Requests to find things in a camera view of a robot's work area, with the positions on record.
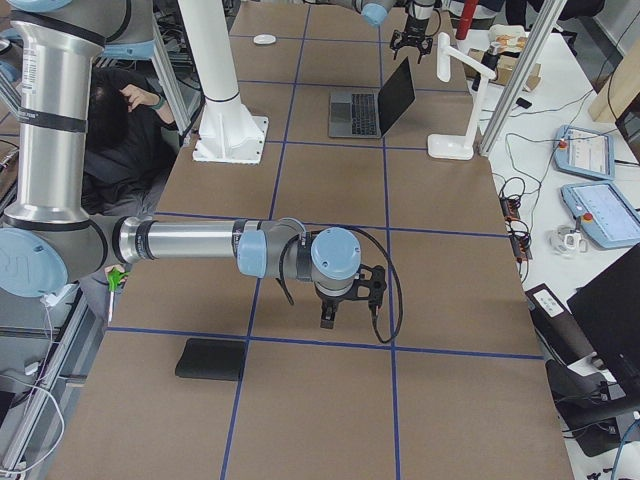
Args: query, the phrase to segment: laptop keyboard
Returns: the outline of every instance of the laptop keyboard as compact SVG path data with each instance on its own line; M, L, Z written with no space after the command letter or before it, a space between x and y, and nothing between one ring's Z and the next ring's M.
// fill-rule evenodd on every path
M376 134L375 95L372 93L351 94L351 133Z

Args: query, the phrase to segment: hand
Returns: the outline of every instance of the hand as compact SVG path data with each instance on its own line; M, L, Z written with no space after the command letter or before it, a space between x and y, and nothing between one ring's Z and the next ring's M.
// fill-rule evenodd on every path
M120 93L127 99L129 112L135 110L138 105L156 105L160 101L160 97L155 93L147 92L131 84L120 90Z

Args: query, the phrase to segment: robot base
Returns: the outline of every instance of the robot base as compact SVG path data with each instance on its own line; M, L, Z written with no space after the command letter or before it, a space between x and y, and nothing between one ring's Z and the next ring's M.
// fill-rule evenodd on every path
M209 137L200 132L200 140L196 143L196 149L193 152L193 159L198 162L224 162L224 163L243 163L248 165L257 165L262 158L262 150L269 128L269 119L267 117L249 117L253 120L257 129L262 132L262 136L258 138L246 138L242 143L235 147L225 145L219 140L224 138L224 132L217 137Z
M473 146L465 147L463 135L429 135L427 147L433 158L469 160L473 157Z

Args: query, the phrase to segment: red object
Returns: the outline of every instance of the red object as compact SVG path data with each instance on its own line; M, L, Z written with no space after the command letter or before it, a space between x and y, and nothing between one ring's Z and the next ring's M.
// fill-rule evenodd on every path
M473 21L473 14L476 12L478 6L478 0L467 0L464 2L464 8L462 9L462 16L458 23L458 30L456 30L456 38L458 40L464 40L467 38L467 32L471 28L471 22Z

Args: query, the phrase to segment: wrist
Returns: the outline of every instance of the wrist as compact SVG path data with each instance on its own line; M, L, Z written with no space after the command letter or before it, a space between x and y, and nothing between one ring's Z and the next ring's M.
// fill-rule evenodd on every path
M160 110L164 104L166 103L166 100L164 99L164 97L162 95L158 95L158 102L154 105L149 105L149 108L151 110Z

